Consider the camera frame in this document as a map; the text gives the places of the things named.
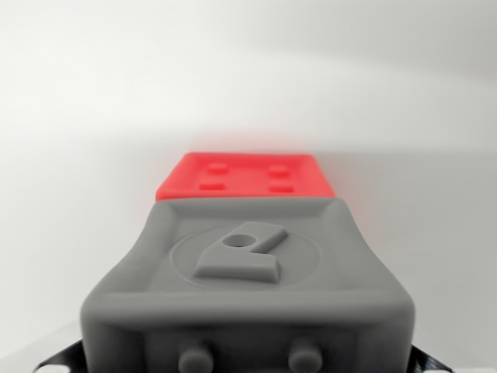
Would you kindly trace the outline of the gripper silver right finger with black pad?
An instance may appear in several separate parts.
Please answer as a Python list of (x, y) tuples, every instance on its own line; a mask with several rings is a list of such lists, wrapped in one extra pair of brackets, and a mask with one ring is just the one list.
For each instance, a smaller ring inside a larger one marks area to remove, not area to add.
[(495, 372), (496, 333), (464, 327), (415, 326), (411, 372)]

